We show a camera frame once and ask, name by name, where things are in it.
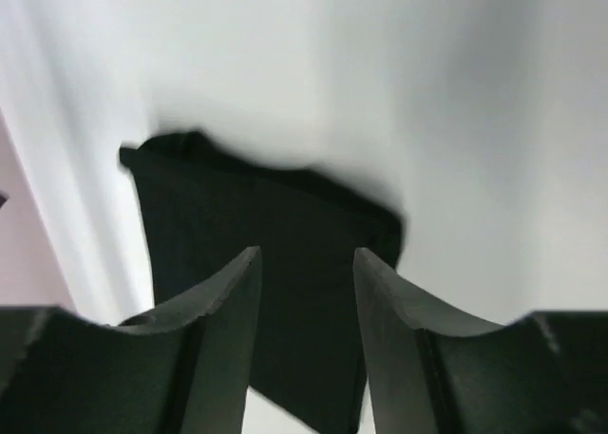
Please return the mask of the black t shirt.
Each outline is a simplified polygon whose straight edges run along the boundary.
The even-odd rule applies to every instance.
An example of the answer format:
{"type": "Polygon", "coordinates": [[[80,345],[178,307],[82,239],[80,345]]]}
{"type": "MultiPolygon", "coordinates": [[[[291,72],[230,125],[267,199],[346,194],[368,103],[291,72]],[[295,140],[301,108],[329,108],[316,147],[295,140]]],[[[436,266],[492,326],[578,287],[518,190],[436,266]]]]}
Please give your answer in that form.
{"type": "Polygon", "coordinates": [[[262,251],[252,387],[320,433],[358,430],[367,382],[352,261],[395,265],[400,219],[313,171],[263,168],[198,131],[123,146],[164,302],[250,246],[262,251]]]}

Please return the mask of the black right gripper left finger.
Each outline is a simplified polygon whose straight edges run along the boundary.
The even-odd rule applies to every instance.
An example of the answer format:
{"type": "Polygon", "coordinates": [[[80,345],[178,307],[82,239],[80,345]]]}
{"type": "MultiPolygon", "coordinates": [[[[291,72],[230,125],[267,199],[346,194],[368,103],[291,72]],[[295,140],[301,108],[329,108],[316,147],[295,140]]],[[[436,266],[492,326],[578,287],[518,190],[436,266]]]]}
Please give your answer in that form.
{"type": "Polygon", "coordinates": [[[245,249],[180,295],[112,327],[59,307],[1,311],[5,433],[238,433],[262,258],[245,249]]]}

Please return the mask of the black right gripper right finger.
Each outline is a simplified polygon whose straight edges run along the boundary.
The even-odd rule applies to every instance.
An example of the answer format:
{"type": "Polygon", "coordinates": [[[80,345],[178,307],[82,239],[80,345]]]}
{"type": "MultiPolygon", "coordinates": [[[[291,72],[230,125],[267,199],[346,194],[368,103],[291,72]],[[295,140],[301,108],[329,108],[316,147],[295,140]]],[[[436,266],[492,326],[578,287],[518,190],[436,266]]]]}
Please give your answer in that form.
{"type": "Polygon", "coordinates": [[[502,326],[365,248],[353,279],[379,433],[603,433],[607,315],[535,311],[502,326]]]}

